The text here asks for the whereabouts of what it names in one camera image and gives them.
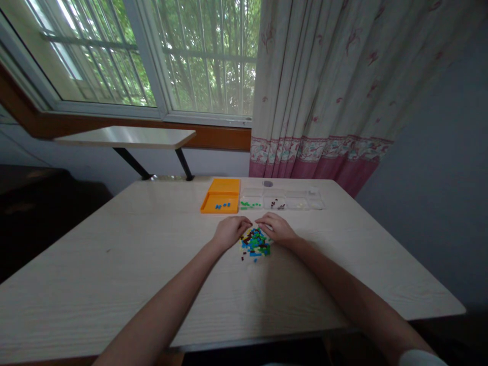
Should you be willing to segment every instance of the orange plastic box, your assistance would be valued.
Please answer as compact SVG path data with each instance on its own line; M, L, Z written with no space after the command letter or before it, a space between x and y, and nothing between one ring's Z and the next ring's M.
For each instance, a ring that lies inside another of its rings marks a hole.
M236 214L239 207L239 191L240 179L214 179L200 212L202 214Z

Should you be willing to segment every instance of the curtain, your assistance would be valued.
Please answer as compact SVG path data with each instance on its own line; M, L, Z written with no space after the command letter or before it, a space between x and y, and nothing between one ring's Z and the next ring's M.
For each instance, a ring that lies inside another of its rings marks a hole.
M478 0L263 0L251 177L355 196L486 16Z

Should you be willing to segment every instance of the white sleeve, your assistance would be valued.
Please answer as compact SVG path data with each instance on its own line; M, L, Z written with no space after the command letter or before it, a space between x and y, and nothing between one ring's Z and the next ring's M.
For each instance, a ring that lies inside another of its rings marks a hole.
M431 353L410 350L401 355L398 366L447 366L447 364Z

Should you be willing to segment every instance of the window pane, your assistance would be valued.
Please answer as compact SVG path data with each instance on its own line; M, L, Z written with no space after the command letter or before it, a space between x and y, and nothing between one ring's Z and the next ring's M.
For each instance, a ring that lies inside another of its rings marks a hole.
M175 110L252 115L261 0L152 0Z
M5 0L1 7L61 99L156 106L123 0Z

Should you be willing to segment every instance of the table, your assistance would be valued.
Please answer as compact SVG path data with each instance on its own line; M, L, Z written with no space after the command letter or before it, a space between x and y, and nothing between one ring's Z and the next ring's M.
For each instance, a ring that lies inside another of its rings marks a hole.
M263 179L241 178L243 187ZM463 305L332 180L320 211L281 211L296 232L408 320L456 315ZM0 363L99 354L212 237L225 215L200 205L212 177L137 181L0 286ZM246 211L251 220L266 211ZM256 263L237 245L215 265L176 335L181 351L303 336L350 324L318 280L277 245Z
M141 175L142 180L150 179L153 174L149 174L127 151L126 147L173 149L176 151L181 166L183 166L187 180L192 180L193 175L188 167L181 147L196 135L196 131L193 130L111 126L75 135L58 137L54 141L60 145L111 147Z

